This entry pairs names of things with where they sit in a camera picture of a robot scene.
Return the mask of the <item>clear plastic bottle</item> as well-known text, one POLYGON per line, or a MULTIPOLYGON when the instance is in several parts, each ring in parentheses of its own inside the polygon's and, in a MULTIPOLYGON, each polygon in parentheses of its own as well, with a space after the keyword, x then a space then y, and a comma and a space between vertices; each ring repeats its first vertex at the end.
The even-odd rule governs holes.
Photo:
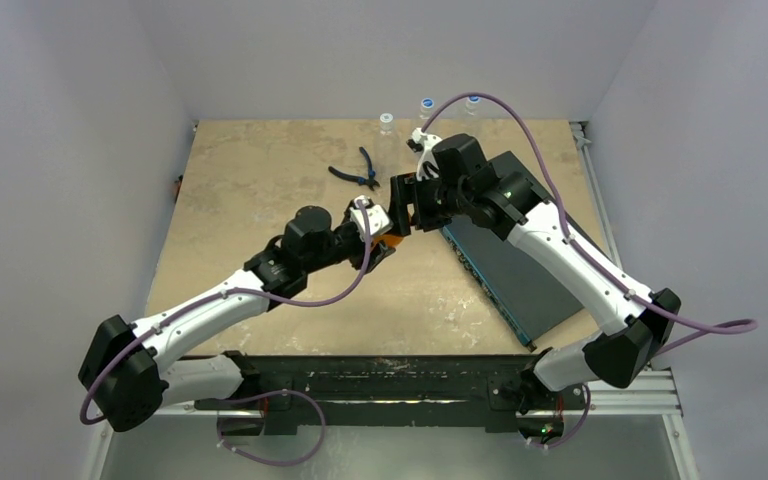
POLYGON ((435 111, 435 106, 432 111, 429 112, 423 112, 420 108, 418 120, 416 121, 414 127, 411 130, 410 139, 414 142, 426 145, 426 144, 434 144, 434 135, 430 131, 430 127, 427 125, 429 118, 432 116, 432 114, 435 111))

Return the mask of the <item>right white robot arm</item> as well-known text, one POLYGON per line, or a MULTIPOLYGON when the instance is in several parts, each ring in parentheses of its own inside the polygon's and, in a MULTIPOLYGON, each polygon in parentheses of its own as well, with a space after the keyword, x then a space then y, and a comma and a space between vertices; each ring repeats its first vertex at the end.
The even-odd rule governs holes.
POLYGON ((599 328, 575 344, 548 350, 527 367, 524 399, 544 407, 562 389, 595 380, 628 387, 665 345, 680 298, 625 274, 569 224, 560 200, 521 172, 499 175, 476 138, 442 139, 415 129, 407 145, 418 156, 417 170, 391 180, 391 235, 437 230, 466 216, 534 259, 599 328))

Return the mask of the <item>orange juice bottle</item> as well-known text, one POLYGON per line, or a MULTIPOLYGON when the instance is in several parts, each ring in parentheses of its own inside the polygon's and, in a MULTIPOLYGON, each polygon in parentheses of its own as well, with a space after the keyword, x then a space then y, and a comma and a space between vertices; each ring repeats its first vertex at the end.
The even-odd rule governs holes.
POLYGON ((403 238, 401 236, 390 233, 382 234, 374 239, 373 248, 380 246, 381 248, 395 249, 402 241, 403 238))

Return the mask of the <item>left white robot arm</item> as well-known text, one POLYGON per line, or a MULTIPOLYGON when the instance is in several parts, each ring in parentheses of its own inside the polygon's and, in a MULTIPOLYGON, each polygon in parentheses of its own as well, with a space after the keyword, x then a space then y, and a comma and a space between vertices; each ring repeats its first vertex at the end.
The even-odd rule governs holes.
POLYGON ((385 208, 365 196, 349 203, 338 226, 326 209, 306 206, 282 234, 211 289, 149 317, 103 320, 78 371, 86 389, 80 422, 133 429, 167 403, 178 383, 166 375, 195 346, 279 305, 318 308, 342 300, 373 268, 383 250, 375 242, 392 226, 385 208), (344 261, 357 272, 345 290, 326 300, 298 299, 310 274, 344 261))

